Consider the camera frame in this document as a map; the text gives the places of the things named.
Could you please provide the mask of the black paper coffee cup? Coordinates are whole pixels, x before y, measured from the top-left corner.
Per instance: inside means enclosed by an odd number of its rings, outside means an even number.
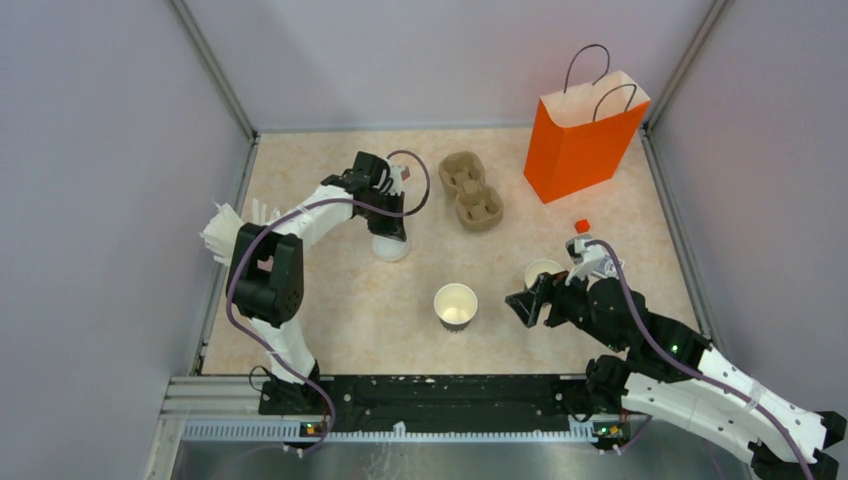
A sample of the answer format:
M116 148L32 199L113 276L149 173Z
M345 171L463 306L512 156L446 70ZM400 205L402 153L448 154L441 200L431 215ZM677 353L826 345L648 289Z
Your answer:
M436 292L433 307L442 327L450 333L459 333L465 330L476 316L479 300L467 285L450 283Z

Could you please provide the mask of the white plastic cup lid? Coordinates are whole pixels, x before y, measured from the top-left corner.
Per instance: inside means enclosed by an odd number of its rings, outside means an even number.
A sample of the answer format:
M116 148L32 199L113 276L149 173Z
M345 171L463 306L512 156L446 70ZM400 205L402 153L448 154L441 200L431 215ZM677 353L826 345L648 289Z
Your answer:
M372 250L374 254L385 262L397 262L403 260L409 253L411 243L395 239L374 236L372 239Z

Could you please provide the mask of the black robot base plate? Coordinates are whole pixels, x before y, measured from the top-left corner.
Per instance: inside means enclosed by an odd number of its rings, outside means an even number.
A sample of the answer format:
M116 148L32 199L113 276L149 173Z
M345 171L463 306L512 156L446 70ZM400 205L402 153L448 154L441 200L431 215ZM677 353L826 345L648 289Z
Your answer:
M403 423L423 434L565 432L588 420L607 433L631 416L591 397L584 377L559 374L322 375L313 386L267 380L258 412L315 417L334 433Z

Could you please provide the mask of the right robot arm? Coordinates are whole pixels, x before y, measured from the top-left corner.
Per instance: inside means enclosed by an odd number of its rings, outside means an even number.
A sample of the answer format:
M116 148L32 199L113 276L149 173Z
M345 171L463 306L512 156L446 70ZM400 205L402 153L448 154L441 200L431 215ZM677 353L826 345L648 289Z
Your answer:
M687 325L649 311L616 278L568 282L543 273L506 304L528 328L573 324L610 349L586 368L586 397L600 412L626 410L675 425L747 463L761 479L834 479L827 448L847 420L800 408L734 366Z

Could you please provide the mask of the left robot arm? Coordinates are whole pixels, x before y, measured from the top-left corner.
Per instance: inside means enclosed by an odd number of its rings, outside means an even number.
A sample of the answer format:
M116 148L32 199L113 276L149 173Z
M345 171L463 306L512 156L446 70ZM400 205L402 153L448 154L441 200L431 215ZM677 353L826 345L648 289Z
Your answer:
M285 381L283 401L297 413L319 404L317 366L309 351L298 311L304 300L304 258L335 227L362 218L374 253L383 261L403 259L410 250L404 219L404 166L358 152L353 165L331 174L296 207L267 213L261 202L254 218L241 220L229 205L219 207L203 231L206 247L229 269L226 312L233 326L256 340Z

